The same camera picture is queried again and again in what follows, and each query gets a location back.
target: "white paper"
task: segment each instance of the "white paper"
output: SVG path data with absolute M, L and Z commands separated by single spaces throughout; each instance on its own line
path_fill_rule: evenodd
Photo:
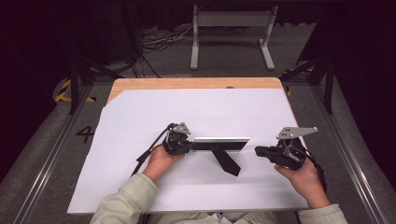
M 225 173 L 211 152 L 191 151 L 159 180 L 150 212 L 306 208 L 289 180 L 254 151 L 276 145 L 283 127 L 297 127 L 283 89 L 186 89 L 124 91 L 103 109 L 67 212 L 93 213 L 128 180 L 136 159 L 172 122 L 185 122 L 191 141 L 250 140 L 241 151 L 228 152 L 241 167 L 239 176 Z

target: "gray carpet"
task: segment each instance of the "gray carpet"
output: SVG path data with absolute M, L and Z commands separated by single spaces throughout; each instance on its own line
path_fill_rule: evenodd
M 235 35 L 222 30 L 207 30 L 200 37 L 200 60 L 196 71 L 190 70 L 191 42 L 184 40 L 166 50 L 146 54 L 146 58 L 163 77 L 279 77 L 285 69 L 292 68 L 313 26 L 275 27 L 269 49 L 276 66 L 268 71 L 257 40 L 262 35 L 258 28 L 248 28 Z M 145 64 L 138 64 L 141 75 L 153 77 Z M 122 73 L 133 77 L 132 70 Z M 300 82 L 303 76 L 288 83 L 291 87 L 290 105 L 300 126 L 318 127 L 319 133 L 308 135 L 305 142 L 326 172 L 328 195 L 333 203 L 339 203 L 349 223 L 372 223 L 344 165 L 332 132 L 319 110 L 311 88 Z M 39 198 L 28 223 L 89 223 L 92 215 L 72 216 L 66 209 L 74 192 L 79 172 L 90 149 L 92 138 L 84 143 L 84 136 L 76 135 L 87 126 L 94 132 L 101 109 L 111 90 L 111 81 L 98 78 L 90 96 L 95 103 L 85 103 L 75 125 L 67 136 L 63 153 Z M 396 223 L 393 213 L 396 207 L 395 191 L 381 173 L 350 115 L 344 97 L 336 85 L 333 94 L 333 111 L 346 142 L 356 156 L 367 181 L 389 223 Z M 0 223 L 12 223 L 35 177 L 48 157 L 57 136 L 62 130 L 70 103 L 60 102 L 31 139 L 8 176 L 0 185 Z M 292 211 L 277 212 L 281 223 L 297 223 Z

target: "floor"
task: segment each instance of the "floor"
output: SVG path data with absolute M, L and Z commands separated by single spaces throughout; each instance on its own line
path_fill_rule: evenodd
M 258 28 L 203 30 L 196 71 L 190 70 L 189 39 L 144 55 L 161 77 L 280 77 L 285 69 L 295 67 L 313 28 L 303 24 L 274 28 L 269 43 L 274 71 L 265 67 L 257 42 L 263 33 Z M 115 63 L 110 68 L 117 66 L 121 65 Z M 155 77 L 143 61 L 121 74 Z M 364 145 L 338 85 L 335 83 L 333 88 L 333 115 L 329 116 L 320 98 L 323 83 L 309 87 L 305 77 L 301 74 L 284 85 L 291 89 L 290 105 L 299 125 L 320 129 L 320 134 L 308 135 L 305 141 L 325 169 L 329 198 L 340 204 L 349 223 L 396 223 L 395 191 Z M 81 87 L 80 95 L 95 97 L 96 101 L 85 102 L 73 116 L 68 114 L 69 102 L 58 102 L 0 185 L 1 223 L 89 223 L 92 215 L 66 214 L 92 142 L 89 137 L 84 143 L 85 136 L 77 133 L 87 127 L 94 132 L 112 81 L 97 76 L 93 86 Z M 59 86 L 63 84 L 64 80 L 60 80 Z M 54 97 L 59 88 L 53 91 Z M 297 223 L 292 211 L 277 214 L 280 223 Z

